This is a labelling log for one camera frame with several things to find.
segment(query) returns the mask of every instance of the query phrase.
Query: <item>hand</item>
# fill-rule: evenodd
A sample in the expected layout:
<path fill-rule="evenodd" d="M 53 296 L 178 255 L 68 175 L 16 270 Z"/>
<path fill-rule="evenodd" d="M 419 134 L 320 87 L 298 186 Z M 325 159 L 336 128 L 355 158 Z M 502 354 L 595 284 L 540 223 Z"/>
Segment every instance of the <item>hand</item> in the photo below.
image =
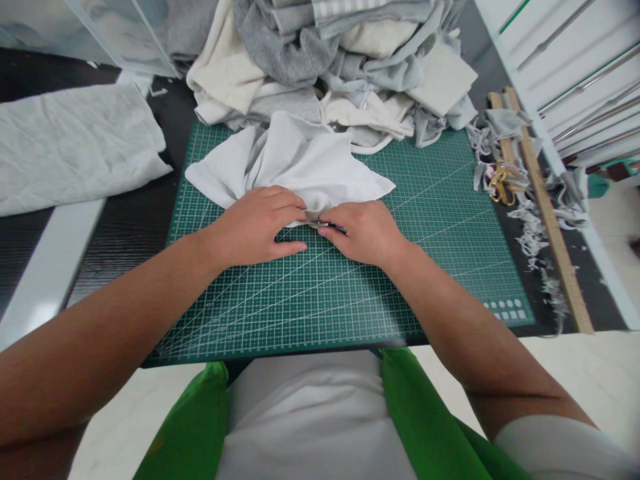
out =
<path fill-rule="evenodd" d="M 343 203 L 321 215 L 320 220 L 335 223 L 347 231 L 344 234 L 330 227 L 318 230 L 344 256 L 376 265 L 382 270 L 393 262 L 397 254 L 412 246 L 400 233 L 391 212 L 381 201 Z"/>
<path fill-rule="evenodd" d="M 196 235 L 223 270 L 264 263 L 307 249 L 300 241 L 274 242 L 282 228 L 307 219 L 306 208 L 305 201 L 291 190 L 262 187 L 248 192 Z"/>

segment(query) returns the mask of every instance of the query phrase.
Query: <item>white floor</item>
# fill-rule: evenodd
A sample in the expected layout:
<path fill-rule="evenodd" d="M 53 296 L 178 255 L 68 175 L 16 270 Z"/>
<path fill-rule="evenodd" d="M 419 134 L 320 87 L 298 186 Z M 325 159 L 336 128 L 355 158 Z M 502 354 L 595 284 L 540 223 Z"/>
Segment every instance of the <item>white floor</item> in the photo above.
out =
<path fill-rule="evenodd" d="M 611 261 L 640 311 L 640 259 L 627 246 L 632 237 L 640 237 L 640 193 L 614 186 L 590 206 Z M 604 432 L 640 456 L 640 333 L 563 335 L 523 343 Z M 453 414 L 479 430 L 462 388 L 433 350 L 413 350 Z M 202 367 L 138 370 L 89 424 L 70 478 L 132 478 L 167 412 Z"/>

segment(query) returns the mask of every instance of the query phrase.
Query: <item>shirt sleeve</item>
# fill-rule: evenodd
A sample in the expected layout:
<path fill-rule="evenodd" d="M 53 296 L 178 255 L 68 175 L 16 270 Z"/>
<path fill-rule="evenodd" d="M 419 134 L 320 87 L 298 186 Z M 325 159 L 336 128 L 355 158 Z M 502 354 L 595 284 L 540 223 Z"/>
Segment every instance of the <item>shirt sleeve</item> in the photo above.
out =
<path fill-rule="evenodd" d="M 554 415 L 522 417 L 495 439 L 534 480 L 638 479 L 640 465 L 600 430 Z"/>

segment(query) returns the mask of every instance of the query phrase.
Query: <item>white shirt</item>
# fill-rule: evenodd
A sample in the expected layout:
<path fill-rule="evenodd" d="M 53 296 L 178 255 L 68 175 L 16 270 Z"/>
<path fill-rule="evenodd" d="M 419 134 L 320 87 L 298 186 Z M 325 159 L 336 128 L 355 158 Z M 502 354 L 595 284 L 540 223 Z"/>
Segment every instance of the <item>white shirt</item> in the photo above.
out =
<path fill-rule="evenodd" d="M 415 479 L 371 352 L 252 362 L 229 389 L 218 479 Z M 606 435 L 546 415 L 520 418 L 495 444 L 534 480 L 624 479 L 634 465 Z"/>

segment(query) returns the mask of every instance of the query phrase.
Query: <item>cutting mat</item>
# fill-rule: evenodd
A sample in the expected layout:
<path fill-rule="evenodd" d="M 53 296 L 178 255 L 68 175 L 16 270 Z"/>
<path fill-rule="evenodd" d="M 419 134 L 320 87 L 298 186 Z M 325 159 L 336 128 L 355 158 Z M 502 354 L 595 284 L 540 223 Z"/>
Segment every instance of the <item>cutting mat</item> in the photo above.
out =
<path fill-rule="evenodd" d="M 226 127 L 196 122 L 185 168 L 230 134 Z M 410 240 L 508 326 L 534 323 L 493 204 L 471 188 L 475 158 L 464 131 L 447 130 L 425 149 L 408 139 L 356 156 L 397 185 L 383 200 Z M 183 175 L 167 243 L 222 212 Z M 302 240 L 309 248 L 224 272 L 144 366 L 424 339 L 409 306 L 380 270 L 344 258 L 306 226 L 283 230 L 278 238 Z"/>

